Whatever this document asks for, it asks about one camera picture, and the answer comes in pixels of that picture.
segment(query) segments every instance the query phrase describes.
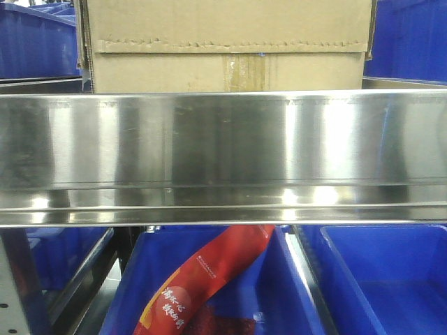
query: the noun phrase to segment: metal rack frame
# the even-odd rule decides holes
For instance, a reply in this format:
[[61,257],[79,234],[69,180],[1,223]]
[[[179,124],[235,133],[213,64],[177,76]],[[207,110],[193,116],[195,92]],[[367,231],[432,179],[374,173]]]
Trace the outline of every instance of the metal rack frame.
[[[117,251],[125,267],[131,225],[447,221],[447,90],[0,96],[0,109],[0,294],[10,292],[0,325],[19,313],[22,328],[4,323],[18,334],[76,332],[98,285],[81,304],[69,297],[83,296],[74,292],[95,264],[102,283]],[[14,261],[24,233],[6,228],[83,225],[122,228],[96,245],[48,318],[35,272],[23,274],[30,255]]]

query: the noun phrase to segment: metal shelf lip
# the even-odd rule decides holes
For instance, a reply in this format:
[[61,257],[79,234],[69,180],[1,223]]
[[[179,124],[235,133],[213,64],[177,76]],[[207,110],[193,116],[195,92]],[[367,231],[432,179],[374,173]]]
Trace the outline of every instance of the metal shelf lip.
[[0,227],[447,221],[447,89],[0,96]]

